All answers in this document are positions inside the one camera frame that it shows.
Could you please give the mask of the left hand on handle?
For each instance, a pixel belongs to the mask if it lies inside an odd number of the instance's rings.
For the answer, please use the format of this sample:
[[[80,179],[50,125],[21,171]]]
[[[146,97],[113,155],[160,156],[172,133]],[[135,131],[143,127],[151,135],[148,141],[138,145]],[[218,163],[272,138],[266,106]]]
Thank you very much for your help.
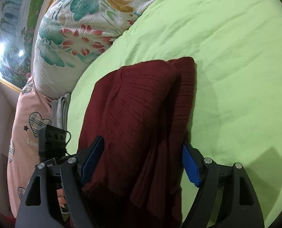
[[[60,207],[64,208],[65,204],[66,204],[64,191],[61,188],[61,189],[58,189],[56,192],[57,192],[57,195],[58,195],[59,205],[60,205]]]

